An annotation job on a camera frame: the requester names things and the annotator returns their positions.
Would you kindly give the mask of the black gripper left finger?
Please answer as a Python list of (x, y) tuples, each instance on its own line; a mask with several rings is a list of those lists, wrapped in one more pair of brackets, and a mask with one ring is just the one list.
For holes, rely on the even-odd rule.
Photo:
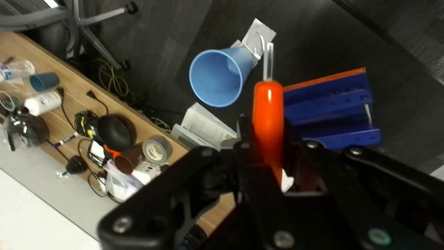
[(236, 205), (207, 237), (198, 221), (225, 193), (241, 191), (247, 157), (198, 147), (109, 212), (98, 226), (102, 250), (253, 250), (246, 205)]

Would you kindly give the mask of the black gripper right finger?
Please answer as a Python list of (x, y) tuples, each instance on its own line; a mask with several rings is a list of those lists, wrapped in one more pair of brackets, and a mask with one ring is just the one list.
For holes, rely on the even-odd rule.
[(363, 250), (443, 250), (443, 182), (375, 150), (293, 144)]

